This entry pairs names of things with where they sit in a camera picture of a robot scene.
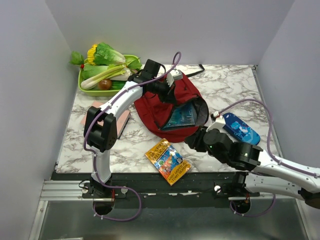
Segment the red backpack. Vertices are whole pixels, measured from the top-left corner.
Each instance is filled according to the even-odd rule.
[[[190,74],[194,76],[204,71]],[[209,109],[206,101],[202,98],[198,89],[192,84],[189,78],[183,74],[183,78],[174,82],[174,96],[176,104],[161,102],[158,95],[146,92],[140,99],[134,102],[135,109],[138,112],[144,125],[150,132],[160,138],[165,138],[171,143],[180,143],[186,137],[194,134],[199,126],[203,126],[209,118]],[[196,112],[195,126],[181,127],[174,130],[162,130],[171,118],[173,111],[187,103],[192,103]]]

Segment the pink notebook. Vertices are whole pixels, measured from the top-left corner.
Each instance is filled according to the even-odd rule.
[[[99,108],[101,105],[103,105],[103,103],[101,103],[99,101],[94,101],[91,106],[93,106],[95,108]],[[130,117],[130,111],[129,110],[125,110],[122,113],[122,115],[119,117],[119,119],[116,120],[116,131],[118,133],[118,139],[120,138],[123,130],[125,129],[125,126],[127,125],[129,117]],[[82,125],[85,125],[86,118],[87,118],[87,114],[85,114],[84,118],[80,122]]]

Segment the gray floor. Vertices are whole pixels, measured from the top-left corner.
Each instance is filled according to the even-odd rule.
[[[271,199],[253,200],[251,213]],[[115,209],[111,217],[126,218],[134,209]],[[234,215],[228,208],[148,209],[130,222],[94,217],[84,201],[50,202],[40,240],[304,240],[306,232],[294,199],[278,199],[268,214],[258,218]]]

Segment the green basket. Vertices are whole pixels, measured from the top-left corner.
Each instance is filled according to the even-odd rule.
[[[123,56],[125,58],[134,57],[134,58],[139,59],[137,56],[134,56],[134,55],[123,55]],[[82,92],[86,93],[90,97],[112,97],[112,96],[116,95],[121,90],[121,89],[119,89],[119,90],[92,90],[92,89],[84,90],[81,88],[81,83],[84,80],[81,76],[81,72],[82,72],[82,69],[80,69],[79,75],[78,75],[78,87]]]

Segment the white wall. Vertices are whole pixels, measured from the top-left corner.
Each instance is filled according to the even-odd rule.
[[[26,240],[76,89],[70,49],[43,0],[0,3],[0,239]]]
[[[170,63],[257,64],[294,0],[46,0],[70,48],[104,41]]]
[[[257,68],[284,156],[318,168],[319,13],[319,0],[296,0]],[[309,227],[320,236],[320,210],[306,207],[306,213]]]

